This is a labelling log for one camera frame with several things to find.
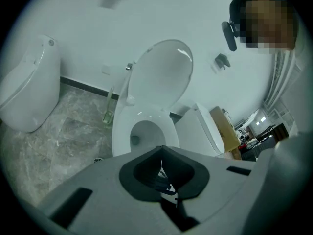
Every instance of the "toilet bowl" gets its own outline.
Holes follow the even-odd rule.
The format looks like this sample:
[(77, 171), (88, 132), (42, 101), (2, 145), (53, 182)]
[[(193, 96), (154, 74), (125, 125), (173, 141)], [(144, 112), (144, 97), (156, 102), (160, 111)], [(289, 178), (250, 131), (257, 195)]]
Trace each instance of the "toilet bowl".
[(39, 128), (59, 100), (60, 54), (54, 39), (37, 36), (0, 82), (0, 118), (14, 130)]
[(210, 112), (199, 103), (175, 124), (181, 149), (216, 157), (225, 152), (224, 143)]
[(114, 112), (113, 156), (157, 145), (179, 147), (170, 108), (187, 89), (192, 71), (191, 50), (179, 40), (159, 42), (140, 57)]

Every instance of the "floor drain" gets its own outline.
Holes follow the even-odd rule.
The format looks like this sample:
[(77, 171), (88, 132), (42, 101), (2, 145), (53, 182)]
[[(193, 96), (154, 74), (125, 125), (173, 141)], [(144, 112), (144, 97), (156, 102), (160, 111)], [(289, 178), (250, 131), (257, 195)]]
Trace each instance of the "floor drain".
[(131, 136), (131, 142), (132, 142), (133, 145), (139, 145), (140, 137), (138, 137), (138, 136)]
[(95, 162), (98, 162), (98, 161), (101, 161), (101, 160), (103, 160), (103, 158), (96, 158), (93, 162), (95, 163)]

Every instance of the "gray tile floor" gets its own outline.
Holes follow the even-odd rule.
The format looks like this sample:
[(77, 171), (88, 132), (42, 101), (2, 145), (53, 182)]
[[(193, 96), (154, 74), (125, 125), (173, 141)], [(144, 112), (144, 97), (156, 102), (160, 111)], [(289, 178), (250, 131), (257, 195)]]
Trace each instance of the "gray tile floor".
[[(112, 157), (112, 125), (102, 122), (107, 98), (61, 84), (60, 100), (33, 133), (0, 126), (1, 167), (20, 197), (37, 205), (97, 157)], [(116, 101), (110, 105), (114, 111)]]

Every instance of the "wall fixture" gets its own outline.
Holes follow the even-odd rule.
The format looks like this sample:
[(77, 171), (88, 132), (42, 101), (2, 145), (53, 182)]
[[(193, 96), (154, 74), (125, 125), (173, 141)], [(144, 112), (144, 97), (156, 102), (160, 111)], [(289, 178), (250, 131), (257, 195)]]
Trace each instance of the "wall fixture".
[(233, 22), (222, 22), (222, 30), (229, 49), (231, 51), (235, 51), (237, 49), (235, 37), (238, 37), (238, 32), (235, 29), (235, 24)]
[(227, 56), (224, 55), (224, 54), (219, 54), (219, 55), (215, 58), (215, 62), (217, 63), (217, 65), (219, 66), (219, 68), (223, 68), (224, 70), (226, 69), (225, 66), (230, 67), (230, 62), (229, 62)]

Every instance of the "baseboard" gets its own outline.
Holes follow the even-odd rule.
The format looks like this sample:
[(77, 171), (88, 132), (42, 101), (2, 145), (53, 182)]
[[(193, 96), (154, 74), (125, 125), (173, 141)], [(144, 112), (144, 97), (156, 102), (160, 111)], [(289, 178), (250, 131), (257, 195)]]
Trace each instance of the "baseboard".
[[(71, 86), (79, 88), (81, 90), (84, 90), (84, 91), (87, 91), (87, 92), (91, 92), (91, 93), (95, 93), (95, 94), (98, 94), (98, 95), (101, 95), (101, 96), (105, 96), (105, 97), (107, 97), (108, 94), (109, 94), (109, 92), (107, 92), (105, 90), (102, 90), (102, 89), (99, 89), (99, 88), (95, 88), (93, 86), (89, 86), (89, 85), (86, 85), (86, 84), (83, 84), (83, 83), (71, 80), (69, 78), (62, 77), (62, 76), (61, 76), (61, 83), (67, 84), (67, 85), (71, 85)], [(119, 98), (118, 94), (115, 94), (115, 93), (112, 94), (112, 99), (118, 100), (118, 98)], [(177, 120), (182, 118), (182, 116), (180, 116), (180, 115), (178, 115), (176, 113), (172, 113), (172, 112), (170, 113), (170, 117), (174, 118), (174, 119), (177, 119)]]

